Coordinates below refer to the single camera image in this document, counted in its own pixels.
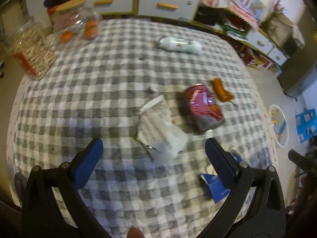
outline orange pepper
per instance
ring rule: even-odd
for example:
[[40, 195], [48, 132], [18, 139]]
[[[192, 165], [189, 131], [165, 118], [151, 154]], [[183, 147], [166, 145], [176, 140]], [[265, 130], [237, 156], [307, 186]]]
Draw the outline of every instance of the orange pepper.
[[222, 84], [222, 80], [220, 78], [216, 78], [211, 81], [212, 87], [221, 102], [228, 102], [234, 99], [234, 95], [229, 91], [225, 90]]

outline blue plastic stool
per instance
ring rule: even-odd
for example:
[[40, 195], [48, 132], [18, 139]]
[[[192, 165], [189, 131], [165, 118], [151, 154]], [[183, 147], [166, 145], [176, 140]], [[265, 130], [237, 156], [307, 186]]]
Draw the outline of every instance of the blue plastic stool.
[[[310, 120], [306, 121], [305, 116], [309, 114], [310, 115]], [[316, 110], [315, 108], [306, 110], [298, 115], [296, 117], [299, 117], [300, 123], [297, 126], [297, 134], [299, 137], [300, 135], [303, 136], [303, 140], [301, 139], [301, 143], [304, 141], [312, 138], [317, 134], [317, 115], [316, 115]], [[308, 134], [308, 130], [314, 126], [315, 130], [311, 133]]]

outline wooden lid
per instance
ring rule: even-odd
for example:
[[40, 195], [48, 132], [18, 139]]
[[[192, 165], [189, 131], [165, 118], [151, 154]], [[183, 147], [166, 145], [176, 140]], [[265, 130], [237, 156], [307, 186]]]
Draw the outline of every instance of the wooden lid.
[[85, 3], [86, 0], [70, 0], [66, 3], [61, 4], [56, 8], [56, 12], [65, 13], [73, 9], [77, 9]]

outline blue packet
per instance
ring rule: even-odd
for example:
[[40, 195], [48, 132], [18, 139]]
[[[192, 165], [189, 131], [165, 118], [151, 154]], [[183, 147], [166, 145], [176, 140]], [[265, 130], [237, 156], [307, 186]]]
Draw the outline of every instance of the blue packet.
[[[238, 162], [242, 161], [241, 157], [236, 153], [231, 153], [232, 156]], [[230, 189], [226, 189], [222, 182], [220, 181], [218, 176], [209, 175], [209, 174], [201, 174], [200, 177], [206, 182], [211, 192], [211, 196], [215, 203], [218, 203], [223, 198], [227, 197], [230, 194]]]

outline red packaged snack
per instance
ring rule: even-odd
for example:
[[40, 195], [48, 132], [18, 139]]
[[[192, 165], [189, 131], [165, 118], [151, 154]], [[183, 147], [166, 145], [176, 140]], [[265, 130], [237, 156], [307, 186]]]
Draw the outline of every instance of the red packaged snack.
[[204, 84], [197, 84], [184, 91], [189, 109], [202, 132], [223, 122], [223, 114], [211, 91]]

